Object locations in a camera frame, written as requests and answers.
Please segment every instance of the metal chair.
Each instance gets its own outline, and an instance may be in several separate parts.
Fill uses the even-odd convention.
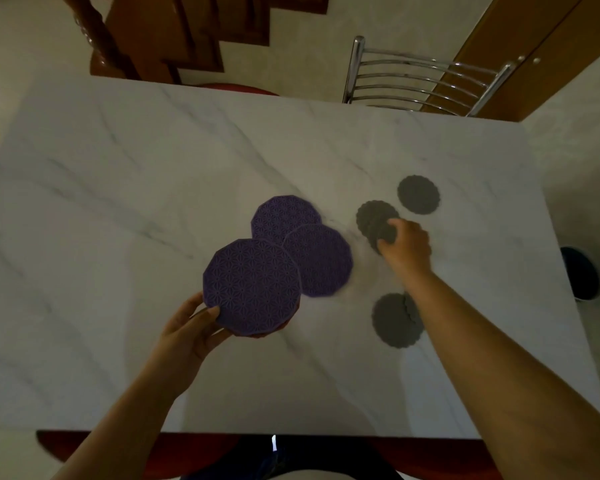
[[[366,69],[363,69],[378,65],[389,66],[390,69],[383,72],[365,72]],[[425,107],[428,111],[439,110],[455,116],[475,116],[515,67],[515,64],[507,62],[500,70],[492,70],[405,52],[366,48],[365,38],[357,36],[353,40],[342,102],[388,100],[400,105],[369,105],[407,111],[419,111]],[[383,83],[359,84],[361,79],[382,79]],[[386,79],[395,82],[387,84],[384,82]],[[378,93],[376,89],[390,89],[390,92]]]

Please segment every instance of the white marble surface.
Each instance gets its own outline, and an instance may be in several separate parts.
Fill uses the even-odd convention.
[[[397,199],[413,173],[440,188],[430,216]],[[373,331],[400,290],[356,228],[373,199],[421,222],[440,276],[600,410],[519,125],[48,75],[0,148],[0,426],[92,428],[215,250],[289,193],[348,240],[351,281],[222,345],[165,430],[477,437],[426,333],[398,350]]]

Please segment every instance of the floor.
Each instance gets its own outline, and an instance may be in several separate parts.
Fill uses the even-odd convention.
[[[108,0],[93,1],[106,13]],[[338,102],[355,35],[376,47],[453,58],[490,1],[331,0],[327,16],[273,10],[271,47],[223,43],[224,74],[182,71],[182,78]],[[0,0],[0,141],[35,76],[86,73],[90,55],[61,0]],[[600,261],[600,59],[524,126],[560,240]],[[600,300],[580,312],[600,373]],[[0,431],[0,480],[44,479],[56,469],[32,432]]]

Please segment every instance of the hand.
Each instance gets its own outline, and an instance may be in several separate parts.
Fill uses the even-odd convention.
[[[200,305],[202,291],[182,304],[165,325],[139,376],[139,380],[148,381],[171,400],[188,389],[211,350],[232,335],[216,323],[218,306],[194,315]]]
[[[414,282],[432,274],[429,234],[416,222],[389,219],[387,223],[398,234],[393,244],[378,239],[378,250],[408,291]]]

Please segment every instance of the purple coaster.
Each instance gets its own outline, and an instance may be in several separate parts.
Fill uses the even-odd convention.
[[[300,268],[302,293],[331,296],[351,275],[351,248],[338,231],[322,224],[298,227],[283,244]]]
[[[295,195],[280,195],[258,207],[251,220],[251,236],[282,246],[287,234],[294,229],[321,223],[320,214],[309,202]]]
[[[300,275],[289,254],[261,239],[220,249],[202,275],[205,304],[220,305],[216,322],[236,335],[276,330],[296,313]]]

